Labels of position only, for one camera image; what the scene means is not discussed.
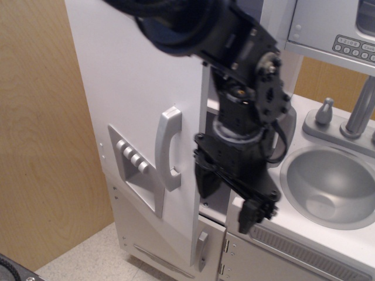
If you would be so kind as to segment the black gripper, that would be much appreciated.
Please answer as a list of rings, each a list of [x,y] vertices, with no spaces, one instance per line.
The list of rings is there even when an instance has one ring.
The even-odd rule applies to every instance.
[[[201,198],[208,198],[220,184],[227,184],[243,202],[238,231],[248,234],[263,218],[270,219],[281,198],[267,171],[273,152],[275,131],[265,129],[247,143],[231,143],[216,135],[198,133],[194,137],[195,176]]]

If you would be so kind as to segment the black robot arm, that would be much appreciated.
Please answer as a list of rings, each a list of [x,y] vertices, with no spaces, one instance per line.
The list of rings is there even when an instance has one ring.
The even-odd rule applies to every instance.
[[[143,35],[171,56],[195,55],[210,66],[219,98],[213,135],[198,133],[197,188],[212,195],[222,183],[243,199],[238,230],[271,218],[280,192],[267,172],[275,136],[288,147],[279,120],[290,107],[279,76],[275,39],[235,1],[110,1],[132,15]]]

